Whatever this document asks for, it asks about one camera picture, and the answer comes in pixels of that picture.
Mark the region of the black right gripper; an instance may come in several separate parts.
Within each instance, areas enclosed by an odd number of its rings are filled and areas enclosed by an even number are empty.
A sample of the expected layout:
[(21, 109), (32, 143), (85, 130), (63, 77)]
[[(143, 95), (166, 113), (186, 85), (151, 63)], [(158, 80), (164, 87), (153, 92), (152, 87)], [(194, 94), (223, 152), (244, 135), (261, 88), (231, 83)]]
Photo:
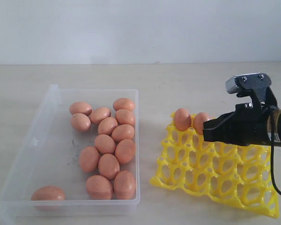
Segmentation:
[[(229, 128), (216, 128), (231, 118)], [(270, 145), (267, 133), (269, 109), (260, 111), (249, 107), (248, 103), (237, 104), (234, 112), (222, 114), (216, 119), (203, 123), (203, 136), (207, 142), (222, 142), (239, 146)]]

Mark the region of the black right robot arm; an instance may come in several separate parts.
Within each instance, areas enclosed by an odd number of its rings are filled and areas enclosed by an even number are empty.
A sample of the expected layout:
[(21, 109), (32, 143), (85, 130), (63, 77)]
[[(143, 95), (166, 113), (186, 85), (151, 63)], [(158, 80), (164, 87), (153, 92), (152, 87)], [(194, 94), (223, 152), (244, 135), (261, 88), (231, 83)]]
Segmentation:
[(204, 122), (203, 137), (207, 142), (238, 146), (270, 146), (274, 141), (274, 146), (281, 147), (281, 109), (237, 104), (235, 111)]

